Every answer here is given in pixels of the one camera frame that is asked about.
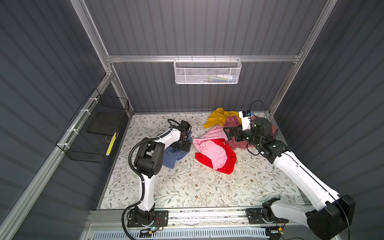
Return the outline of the blue checkered shirt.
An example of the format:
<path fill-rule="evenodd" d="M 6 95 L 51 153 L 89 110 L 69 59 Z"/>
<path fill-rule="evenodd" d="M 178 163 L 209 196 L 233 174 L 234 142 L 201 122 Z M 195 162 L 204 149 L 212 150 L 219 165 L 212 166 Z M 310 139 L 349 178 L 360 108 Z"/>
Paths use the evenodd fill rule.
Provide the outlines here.
<path fill-rule="evenodd" d="M 189 132 L 188 142 L 186 149 L 174 149 L 172 147 L 168 147 L 164 152 L 163 166 L 173 169 L 175 167 L 175 163 L 181 159 L 183 159 L 187 153 L 190 151 L 191 143 L 192 143 L 192 132 Z"/>

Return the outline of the yellow printed t-shirt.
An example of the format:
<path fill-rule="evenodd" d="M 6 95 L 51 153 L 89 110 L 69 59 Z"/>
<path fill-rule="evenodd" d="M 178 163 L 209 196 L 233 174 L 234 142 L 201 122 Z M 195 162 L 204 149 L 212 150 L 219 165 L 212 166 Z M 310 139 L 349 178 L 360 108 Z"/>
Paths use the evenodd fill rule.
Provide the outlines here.
<path fill-rule="evenodd" d="M 217 108 L 214 110 L 210 116 L 207 118 L 206 123 L 203 125 L 205 129 L 211 128 L 215 125 L 224 126 L 226 123 L 227 117 L 236 117 L 239 123 L 242 122 L 239 117 L 239 113 L 235 111 L 225 111 L 223 108 Z"/>

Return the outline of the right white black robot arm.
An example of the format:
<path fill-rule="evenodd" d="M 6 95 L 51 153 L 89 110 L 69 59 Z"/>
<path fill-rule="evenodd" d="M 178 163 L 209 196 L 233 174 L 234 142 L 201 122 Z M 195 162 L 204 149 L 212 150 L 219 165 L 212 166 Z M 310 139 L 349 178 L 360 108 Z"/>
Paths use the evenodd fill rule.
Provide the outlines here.
<path fill-rule="evenodd" d="M 253 145 L 260 156 L 283 171 L 310 201 L 310 205 L 300 207 L 273 197 L 262 205 L 263 221 L 270 224 L 280 219 L 293 221 L 309 228 L 321 240 L 349 231 L 355 201 L 349 195 L 341 196 L 313 174 L 284 142 L 275 138 L 272 126 L 265 118 L 247 116 L 241 125 L 224 128 L 229 140 Z"/>

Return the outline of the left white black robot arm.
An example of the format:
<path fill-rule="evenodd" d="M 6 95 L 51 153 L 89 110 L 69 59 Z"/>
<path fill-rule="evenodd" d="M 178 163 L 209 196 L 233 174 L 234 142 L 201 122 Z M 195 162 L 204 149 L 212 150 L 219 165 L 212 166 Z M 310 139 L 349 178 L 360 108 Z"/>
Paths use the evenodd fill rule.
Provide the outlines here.
<path fill-rule="evenodd" d="M 155 137 L 144 138 L 136 144 L 129 153 L 130 168 L 141 179 L 139 202 L 134 212 L 141 218 L 152 221 L 155 214 L 154 185 L 155 176 L 160 172 L 164 154 L 170 148 L 177 154 L 171 154 L 172 159 L 182 159 L 191 148 L 190 134 L 192 126 L 186 121 L 180 123 L 168 119 L 169 129 Z"/>

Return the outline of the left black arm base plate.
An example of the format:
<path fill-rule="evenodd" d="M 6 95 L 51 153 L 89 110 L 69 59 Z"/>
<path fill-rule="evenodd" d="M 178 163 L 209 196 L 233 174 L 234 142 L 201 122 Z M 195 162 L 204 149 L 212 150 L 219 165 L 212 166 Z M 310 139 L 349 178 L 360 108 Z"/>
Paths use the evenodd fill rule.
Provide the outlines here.
<path fill-rule="evenodd" d="M 126 226 L 128 228 L 139 227 L 166 227 L 168 225 L 169 211 L 131 210 L 128 213 Z"/>

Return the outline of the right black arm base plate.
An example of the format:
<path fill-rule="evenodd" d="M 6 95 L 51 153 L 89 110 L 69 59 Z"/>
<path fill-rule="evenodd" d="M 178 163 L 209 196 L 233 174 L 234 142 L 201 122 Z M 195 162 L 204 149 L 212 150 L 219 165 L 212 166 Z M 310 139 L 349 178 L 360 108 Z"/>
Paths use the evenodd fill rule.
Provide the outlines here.
<path fill-rule="evenodd" d="M 287 224 L 289 220 L 280 219 L 265 208 L 247 208 L 246 217 L 250 224 Z"/>

